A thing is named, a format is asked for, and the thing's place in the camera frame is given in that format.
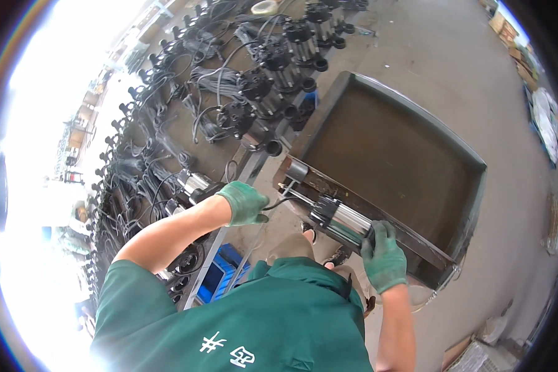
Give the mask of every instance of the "tape roll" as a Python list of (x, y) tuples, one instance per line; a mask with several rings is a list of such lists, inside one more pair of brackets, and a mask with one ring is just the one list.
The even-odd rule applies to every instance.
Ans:
[(264, 0), (253, 5), (250, 11), (256, 16), (272, 16), (279, 10), (275, 0)]

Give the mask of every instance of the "metal frame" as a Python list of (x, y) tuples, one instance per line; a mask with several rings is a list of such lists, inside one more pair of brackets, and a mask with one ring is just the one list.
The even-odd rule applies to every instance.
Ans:
[[(471, 190), (469, 195), (469, 200), (472, 202), (466, 204), (462, 211), (462, 222), (457, 227), (450, 243), (447, 247), (442, 247), (441, 250), (417, 234), (411, 228), (405, 226), (392, 216), (365, 201), (362, 197), (345, 188), (335, 180), (310, 167), (308, 164), (306, 165), (309, 167), (310, 172), (307, 174), (305, 181), (302, 182), (302, 185), (298, 186), (298, 191), (304, 193), (307, 197), (312, 197), (312, 199), (321, 193), (328, 194), (332, 197), (340, 199), (344, 204), (352, 207), (354, 210), (364, 214), (370, 219), (386, 219), (390, 221), (399, 231), (397, 234), (397, 240), (406, 251), (408, 259), (409, 257), (421, 257), (423, 260), (428, 261), (434, 268), (436, 268), (438, 272), (440, 272), (440, 274), (437, 272), (435, 272), (434, 275), (430, 274), (429, 276), (434, 276), (434, 278), (430, 279), (429, 283), (422, 280), (424, 284), (428, 285), (432, 289), (440, 290), (450, 280), (451, 275), (454, 272), (459, 271), (458, 265), (460, 264), (462, 257), (467, 252), (469, 241), (471, 240), (471, 236), (476, 227), (481, 199), (485, 188), (487, 167), (485, 162), (475, 153), (475, 151), (458, 136), (456, 136), (453, 131), (439, 121), (434, 115), (409, 100), (406, 96), (372, 78), (351, 73), (349, 71), (341, 72), (335, 79), (335, 82), (331, 86), (328, 93), (323, 98), (323, 104), (309, 119), (308, 124), (300, 137), (301, 140), (297, 140), (293, 144), (288, 157), (280, 167), (280, 171), (278, 171), (277, 175), (275, 175), (274, 183), (286, 183), (285, 175), (288, 167), (290, 166), (291, 159), (297, 159), (300, 161), (305, 159), (305, 154), (311, 148), (314, 140), (322, 129), (323, 124), (331, 114), (333, 107), (341, 98), (347, 86), (353, 82), (357, 82), (366, 88), (372, 89), (380, 97), (386, 100), (392, 100), (394, 104), (402, 107), (403, 109), (407, 109), (414, 115), (419, 116), (425, 122), (429, 123), (432, 127), (432, 131), (435, 131), (439, 137), (444, 139), (447, 145), (455, 149), (459, 156), (465, 158), (468, 163), (474, 167), (476, 173), (480, 174), (479, 178), (477, 178), (474, 182), (473, 190)], [(324, 232), (333, 239), (347, 245), (347, 242), (342, 241), (338, 236), (335, 236), (331, 232)], [(443, 252), (443, 250), (450, 252), (450, 256)]]

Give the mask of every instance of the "plastic bag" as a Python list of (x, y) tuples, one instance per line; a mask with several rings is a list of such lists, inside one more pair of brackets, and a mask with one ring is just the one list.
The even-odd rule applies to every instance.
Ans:
[(504, 328), (506, 328), (507, 322), (508, 319), (506, 317), (488, 318), (477, 333), (477, 338), (488, 345), (494, 346)]

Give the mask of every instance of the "blue plastic crate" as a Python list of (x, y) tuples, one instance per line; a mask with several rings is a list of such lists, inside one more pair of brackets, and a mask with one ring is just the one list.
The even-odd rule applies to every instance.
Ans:
[[(209, 271), (205, 275), (201, 287), (196, 293), (196, 298), (202, 303), (213, 302), (220, 299), (225, 292), (225, 288), (230, 283), (231, 277), (236, 272), (242, 257), (230, 243), (223, 244), (213, 262), (209, 267)], [(250, 264), (246, 262), (242, 269), (238, 280), (250, 269)]]

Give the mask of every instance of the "worker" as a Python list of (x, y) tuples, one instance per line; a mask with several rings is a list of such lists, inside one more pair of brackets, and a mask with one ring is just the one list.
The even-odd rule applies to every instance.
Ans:
[[(314, 262), (313, 230), (288, 236), (245, 283), (200, 307), (178, 312), (153, 275), (206, 233), (267, 222), (261, 210), (268, 202), (234, 181), (142, 229), (122, 247), (104, 280), (91, 345), (105, 370), (373, 370), (364, 344), (362, 299), (351, 280)], [(375, 244), (364, 240), (361, 254), (383, 306), (375, 370), (413, 371), (406, 259), (392, 225), (373, 221), (372, 226)]]

